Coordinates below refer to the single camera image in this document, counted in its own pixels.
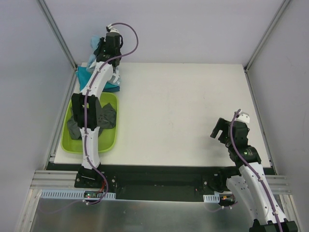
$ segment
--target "dark gray cloth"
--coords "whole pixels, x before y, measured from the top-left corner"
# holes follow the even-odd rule
[[[71,139],[74,140],[82,139],[80,128],[78,127],[77,122],[75,122],[73,116],[67,121],[67,126]],[[100,126],[100,129],[98,131],[99,136],[102,134],[103,129],[112,129],[116,126],[116,111],[113,109],[110,103],[103,106],[101,114],[98,119],[98,126]]]

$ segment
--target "white wall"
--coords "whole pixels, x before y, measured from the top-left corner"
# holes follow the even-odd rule
[[[78,63],[106,25],[131,24],[140,46],[130,62],[246,64],[282,0],[46,0]],[[133,48],[129,29],[122,52]]]
[[[34,0],[0,1],[0,35],[0,232],[11,232],[72,68]]]
[[[249,71],[271,154],[309,230],[309,1],[292,1]]]

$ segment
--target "lime green bin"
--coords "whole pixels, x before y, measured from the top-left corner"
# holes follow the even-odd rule
[[[102,134],[98,137],[98,151],[105,152],[111,150],[116,142],[117,137],[117,126],[118,126],[118,98],[113,93],[102,92],[100,97],[101,106],[105,106],[110,103],[116,110],[116,126],[113,129],[104,129]],[[70,101],[66,115],[64,117],[62,136],[61,136],[61,147],[64,151],[74,154],[83,153],[83,143],[81,140],[73,140],[70,137],[69,130],[67,127],[67,121],[72,117],[71,109],[72,102]]]

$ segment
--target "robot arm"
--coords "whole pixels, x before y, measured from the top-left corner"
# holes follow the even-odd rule
[[[235,167],[221,169],[217,179],[221,183],[216,189],[227,187],[239,205],[247,210],[249,226],[252,226],[250,232],[297,232],[296,223],[287,220],[271,192],[256,149],[248,145],[249,128],[246,123],[250,122],[249,115],[240,112],[232,122],[220,118],[211,134],[215,138],[222,131],[219,141],[228,148],[230,158],[236,164]]]
[[[119,31],[107,26],[105,38],[101,38],[95,50],[93,74],[79,94],[72,95],[74,120],[80,128],[83,140],[83,163],[76,176],[76,188],[100,188],[102,177],[95,170],[100,165],[98,156],[98,131],[103,117],[99,99],[108,81],[111,80],[122,57],[120,48],[123,39]]]

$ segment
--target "white table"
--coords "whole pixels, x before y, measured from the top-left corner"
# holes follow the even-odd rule
[[[121,63],[118,135],[102,164],[230,166],[227,148],[210,134],[220,117],[249,113],[249,144],[264,167],[268,156],[241,65]],[[64,152],[55,163],[82,163]]]

